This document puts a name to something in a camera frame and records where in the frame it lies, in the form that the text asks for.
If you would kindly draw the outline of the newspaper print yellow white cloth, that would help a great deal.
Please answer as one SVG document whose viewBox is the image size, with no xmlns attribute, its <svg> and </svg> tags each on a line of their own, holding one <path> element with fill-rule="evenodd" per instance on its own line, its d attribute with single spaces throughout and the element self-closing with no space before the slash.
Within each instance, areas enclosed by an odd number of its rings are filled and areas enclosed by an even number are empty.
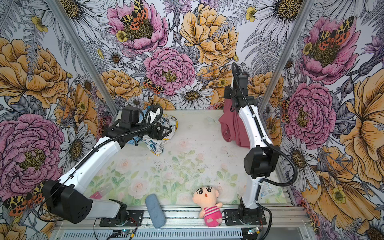
<svg viewBox="0 0 384 240">
<path fill-rule="evenodd" d="M 164 152 L 165 144 L 175 135 L 178 120 L 174 116 L 163 115 L 154 125 L 152 132 L 143 137 L 143 142 L 156 156 Z"/>
</svg>

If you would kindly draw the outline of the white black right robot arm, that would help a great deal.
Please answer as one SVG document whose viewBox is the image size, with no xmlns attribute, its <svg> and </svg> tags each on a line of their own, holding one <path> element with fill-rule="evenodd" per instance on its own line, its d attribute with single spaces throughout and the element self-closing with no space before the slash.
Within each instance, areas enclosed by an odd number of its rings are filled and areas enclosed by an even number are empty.
<svg viewBox="0 0 384 240">
<path fill-rule="evenodd" d="M 231 100 L 230 111 L 241 120 L 247 134 L 250 151 L 244 157 L 244 169 L 248 175 L 247 188 L 236 211 L 226 210 L 227 225 L 265 225 L 264 210 L 258 205 L 262 180 L 275 170 L 278 151 L 263 127 L 254 98 L 248 95 L 248 77 L 233 74 L 230 86 L 225 88 L 225 99 Z"/>
</svg>

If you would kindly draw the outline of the maroon red cloth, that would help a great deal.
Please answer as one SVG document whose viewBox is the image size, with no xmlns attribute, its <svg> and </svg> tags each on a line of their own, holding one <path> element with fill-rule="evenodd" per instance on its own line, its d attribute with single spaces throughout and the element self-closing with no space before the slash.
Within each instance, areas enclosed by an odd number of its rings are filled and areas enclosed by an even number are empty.
<svg viewBox="0 0 384 240">
<path fill-rule="evenodd" d="M 235 141 L 239 147 L 250 148 L 245 125 L 235 110 L 231 111 L 232 100 L 225 99 L 223 115 L 219 118 L 221 132 L 226 142 Z"/>
</svg>

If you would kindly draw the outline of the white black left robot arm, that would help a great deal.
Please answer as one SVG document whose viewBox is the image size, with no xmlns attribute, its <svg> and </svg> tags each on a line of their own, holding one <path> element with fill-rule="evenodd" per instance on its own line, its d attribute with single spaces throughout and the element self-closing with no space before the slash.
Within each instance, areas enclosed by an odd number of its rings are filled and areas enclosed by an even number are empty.
<svg viewBox="0 0 384 240">
<path fill-rule="evenodd" d="M 96 145 L 78 164 L 58 180 L 48 180 L 42 193 L 47 211 L 63 220 L 78 224 L 85 219 L 108 219 L 123 225 L 128 220 L 127 205 L 117 200 L 97 200 L 84 195 L 88 185 L 127 142 L 148 136 L 162 140 L 172 128 L 161 124 L 163 108 L 151 106 L 146 113 L 135 107 L 122 109 L 120 119 L 105 129 Z"/>
</svg>

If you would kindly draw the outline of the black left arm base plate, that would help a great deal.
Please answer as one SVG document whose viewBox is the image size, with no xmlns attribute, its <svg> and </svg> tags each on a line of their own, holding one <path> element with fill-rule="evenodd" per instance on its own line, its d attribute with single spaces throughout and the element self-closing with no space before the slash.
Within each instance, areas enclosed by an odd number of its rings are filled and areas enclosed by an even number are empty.
<svg viewBox="0 0 384 240">
<path fill-rule="evenodd" d="M 117 216 L 114 219 L 102 218 L 100 227 L 140 227 L 144 218 L 143 210 L 127 210 L 122 218 Z"/>
</svg>

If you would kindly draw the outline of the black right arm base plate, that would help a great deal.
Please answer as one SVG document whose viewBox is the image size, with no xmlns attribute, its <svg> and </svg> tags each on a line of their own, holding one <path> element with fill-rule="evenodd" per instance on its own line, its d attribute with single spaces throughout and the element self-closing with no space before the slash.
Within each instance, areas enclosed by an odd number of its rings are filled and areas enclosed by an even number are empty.
<svg viewBox="0 0 384 240">
<path fill-rule="evenodd" d="M 267 224 L 264 211 L 261 208 L 225 209 L 224 221 L 227 226 L 264 226 Z"/>
</svg>

